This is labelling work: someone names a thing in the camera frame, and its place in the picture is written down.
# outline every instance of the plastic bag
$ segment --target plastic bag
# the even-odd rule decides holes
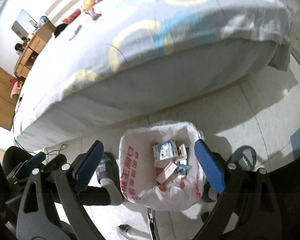
[[[124,197],[133,203],[146,205],[157,211],[187,210],[202,196],[206,176],[194,155],[194,143],[203,138],[189,122],[155,124],[128,130],[119,145],[120,186]],[[154,167],[153,146],[167,140],[177,146],[190,146],[189,166],[186,177],[178,178],[175,172],[164,184],[156,177],[163,169]]]

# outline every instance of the sock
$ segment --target sock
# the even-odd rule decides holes
[[[109,178],[101,179],[100,185],[108,191],[109,196],[110,196],[110,201],[111,201],[110,205],[111,206],[121,205],[122,196],[112,179],[109,179]]]

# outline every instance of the bed sheet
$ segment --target bed sheet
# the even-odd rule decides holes
[[[95,10],[100,19],[80,15],[29,73],[14,120],[23,147],[172,106],[269,64],[288,68],[292,14],[278,0],[104,0]]]

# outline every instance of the floor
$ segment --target floor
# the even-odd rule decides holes
[[[282,72],[267,67],[250,74],[246,82],[209,97],[103,133],[68,141],[68,148],[62,153],[72,162],[98,139],[106,151],[118,157],[119,141],[127,129],[162,120],[179,120],[192,122],[203,132],[211,150],[225,159],[238,147],[250,145],[258,154],[257,166],[273,171],[294,160],[290,136],[300,127],[300,66],[292,56],[290,68]],[[56,145],[48,150],[59,148],[60,145]],[[90,184],[98,184],[95,177]],[[57,209],[61,219],[67,221],[62,206],[57,205]],[[197,203],[183,212],[157,212],[160,238],[190,239],[202,226],[200,214],[212,209],[213,204]],[[91,206],[86,210],[106,239],[120,239],[116,233],[120,224],[129,224],[139,230],[145,237],[142,239],[150,237],[145,206],[124,202],[118,207]],[[234,215],[226,231],[235,221]]]

